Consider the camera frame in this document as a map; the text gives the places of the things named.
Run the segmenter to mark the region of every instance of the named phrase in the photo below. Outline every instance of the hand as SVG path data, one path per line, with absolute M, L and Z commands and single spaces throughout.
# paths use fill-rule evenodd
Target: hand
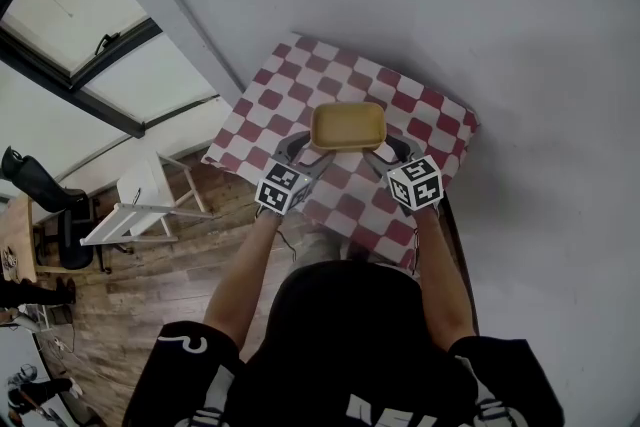
M 420 210 L 415 210 L 412 212 L 412 215 L 416 220 L 416 224 L 429 223 L 433 221 L 439 223 L 438 212 L 436 212 L 435 208 L 432 208 L 431 206 L 426 206 L 424 208 L 421 208 Z
M 274 212 L 273 210 L 267 207 L 262 207 L 258 211 L 258 214 L 256 216 L 256 223 L 260 222 L 260 223 L 276 224 L 277 226 L 280 226 L 283 220 L 284 220 L 284 216 L 281 216 L 277 212 Z

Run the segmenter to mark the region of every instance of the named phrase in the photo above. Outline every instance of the yellow container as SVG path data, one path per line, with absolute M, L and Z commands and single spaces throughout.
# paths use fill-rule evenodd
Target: yellow container
M 385 137 L 384 110 L 377 103 L 325 103 L 313 111 L 311 143 L 321 150 L 374 150 Z

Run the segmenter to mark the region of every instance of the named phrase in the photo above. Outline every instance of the wooden floor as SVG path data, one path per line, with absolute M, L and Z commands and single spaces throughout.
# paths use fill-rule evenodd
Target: wooden floor
M 86 405 L 92 407 L 109 426 L 119 426 L 155 339 L 163 324 L 177 320 L 201 321 L 205 308 L 220 280 L 224 263 L 244 240 L 256 212 L 255 188 L 244 179 L 200 164 L 203 152 L 184 159 L 193 167 L 193 178 L 205 205 L 216 214 L 213 220 L 170 216 L 178 242 L 161 245 L 136 244 L 134 255 L 105 250 L 105 264 L 111 275 L 98 271 L 97 262 L 86 275 L 73 276 L 77 304 L 72 307 L 74 324 L 55 327 L 38 335 L 42 354 L 53 376 L 64 371 L 78 381 Z M 181 172 L 165 168 L 176 197 L 188 190 Z M 111 189 L 99 195 L 99 214 L 106 215 L 117 201 Z M 183 208 L 197 208 L 185 204 Z M 282 232 L 298 249 L 310 224 L 297 212 L 286 216 Z M 47 234 L 55 222 L 45 226 Z M 47 264 L 55 264 L 55 246 Z M 260 303 L 242 358 L 259 347 L 271 303 L 287 274 L 292 254 L 276 237 Z M 41 283 L 53 286 L 53 277 Z M 60 352 L 51 343 L 57 336 L 74 354 Z

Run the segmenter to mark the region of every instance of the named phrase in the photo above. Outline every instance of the fiducial marker cube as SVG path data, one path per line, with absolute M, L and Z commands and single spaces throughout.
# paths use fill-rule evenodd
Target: fiducial marker cube
M 284 164 L 276 162 L 258 182 L 256 201 L 285 215 L 311 192 L 313 180 Z
M 430 155 L 387 173 L 391 195 L 401 205 L 420 210 L 442 199 L 442 174 Z

